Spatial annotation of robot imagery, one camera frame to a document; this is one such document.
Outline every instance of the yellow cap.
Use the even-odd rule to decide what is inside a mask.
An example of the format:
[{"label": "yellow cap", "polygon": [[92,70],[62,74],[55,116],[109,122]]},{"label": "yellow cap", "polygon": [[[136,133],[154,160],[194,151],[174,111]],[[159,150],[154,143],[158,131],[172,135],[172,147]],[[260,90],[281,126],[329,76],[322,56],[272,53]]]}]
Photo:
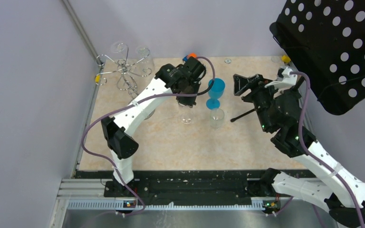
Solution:
[{"label": "yellow cap", "polygon": [[100,74],[96,75],[95,82],[98,83],[100,81]]},{"label": "yellow cap", "polygon": [[292,61],[287,55],[282,56],[281,59],[284,63],[290,63]]}]

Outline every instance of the blue wine glass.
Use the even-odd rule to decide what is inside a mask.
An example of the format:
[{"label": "blue wine glass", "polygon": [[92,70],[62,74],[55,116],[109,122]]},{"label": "blue wine glass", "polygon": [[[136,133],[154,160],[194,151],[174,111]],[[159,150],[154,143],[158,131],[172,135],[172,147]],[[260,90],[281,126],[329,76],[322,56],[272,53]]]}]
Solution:
[{"label": "blue wine glass", "polygon": [[223,95],[225,87],[226,84],[223,80],[221,80],[220,78],[215,78],[215,82],[208,92],[210,99],[206,101],[206,107],[211,110],[220,107],[220,101],[218,99],[221,98],[221,96]]}]

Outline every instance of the white wall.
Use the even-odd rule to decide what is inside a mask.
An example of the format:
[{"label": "white wall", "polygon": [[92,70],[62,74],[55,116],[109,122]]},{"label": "white wall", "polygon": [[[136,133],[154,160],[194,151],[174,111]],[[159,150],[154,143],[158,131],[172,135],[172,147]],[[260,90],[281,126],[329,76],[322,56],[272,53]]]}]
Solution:
[{"label": "white wall", "polygon": [[269,26],[286,0],[70,0],[99,54],[123,40],[154,57],[268,56]]},{"label": "white wall", "polygon": [[47,227],[95,71],[60,1],[0,1],[0,228]]},{"label": "white wall", "polygon": [[365,100],[347,113],[331,115],[311,93],[307,114],[324,148],[347,170],[365,182]]}]

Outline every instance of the marble-patterned surface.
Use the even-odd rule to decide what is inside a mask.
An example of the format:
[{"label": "marble-patterned surface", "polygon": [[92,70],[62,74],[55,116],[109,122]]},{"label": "marble-patterned surface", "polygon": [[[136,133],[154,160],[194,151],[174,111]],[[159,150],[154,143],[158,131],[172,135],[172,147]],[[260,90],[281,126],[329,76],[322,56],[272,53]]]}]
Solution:
[{"label": "marble-patterned surface", "polygon": [[[180,122],[181,108],[175,98],[169,98],[161,104],[154,115],[144,121],[136,130],[133,138],[139,143],[134,155],[134,170],[237,170],[237,169],[304,169],[300,163],[280,153],[270,142],[271,134],[261,130],[257,115],[252,113],[234,123],[230,119],[253,108],[240,97],[233,95],[233,74],[252,76],[256,73],[275,79],[279,63],[271,57],[211,57],[216,77],[226,83],[224,95],[220,99],[221,109],[225,112],[222,128],[213,130],[209,125],[210,111],[205,102],[209,96],[202,95],[197,105],[190,111],[192,123]],[[154,60],[156,71],[164,64],[177,66],[180,58],[161,58]],[[208,73],[204,82],[211,78],[211,68],[205,64]],[[105,71],[114,69],[106,65]],[[126,91],[116,88],[119,74],[105,76],[108,82],[98,91],[92,120],[127,105],[131,97]],[[151,76],[135,78],[138,89],[142,90],[152,79]],[[110,156],[101,125],[92,128],[87,136],[86,146],[91,151]],[[99,157],[83,153],[80,170],[111,170],[111,164]]]}]

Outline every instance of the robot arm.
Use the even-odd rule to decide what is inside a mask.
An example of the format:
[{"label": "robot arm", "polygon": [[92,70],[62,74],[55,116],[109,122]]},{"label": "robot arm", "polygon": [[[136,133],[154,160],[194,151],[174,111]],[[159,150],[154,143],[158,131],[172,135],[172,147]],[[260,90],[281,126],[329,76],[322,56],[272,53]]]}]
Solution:
[{"label": "robot arm", "polygon": [[[234,93],[241,95],[246,90],[251,90],[248,95],[242,97],[242,100],[254,103],[264,132],[274,133],[277,131],[271,139],[275,147],[306,166],[324,185],[298,180],[274,169],[268,169],[261,177],[261,182],[266,185],[265,189],[268,189],[271,195],[281,193],[298,197],[327,211],[339,223],[347,227],[358,227],[360,224],[352,198],[335,175],[339,174],[352,189],[359,207],[362,209],[364,220],[365,183],[353,176],[331,157],[315,136],[304,127],[302,137],[308,150],[333,168],[335,172],[331,173],[302,149],[298,140],[298,121],[301,112],[298,100],[301,96],[297,91],[299,85],[295,85],[296,79],[290,75],[290,72],[292,72],[290,68],[280,69],[277,81],[264,79],[262,75],[255,75],[250,78],[234,75]],[[274,98],[273,95],[278,91],[278,88],[288,86],[292,86],[292,88],[283,91],[281,95]]]},{"label": "robot arm", "polygon": [[[141,104],[138,104],[137,101],[160,94],[196,94],[201,84],[200,79],[204,74],[205,66],[193,57],[177,67],[171,64],[164,65],[143,92],[130,103],[134,107],[101,121],[107,145],[125,183],[129,183],[134,178],[132,172],[133,154],[139,147],[138,143],[132,138],[134,132],[142,121],[169,96],[157,97]],[[180,104],[190,107],[196,104],[195,99],[195,96],[177,97]],[[123,185],[115,170],[113,177]]]}]

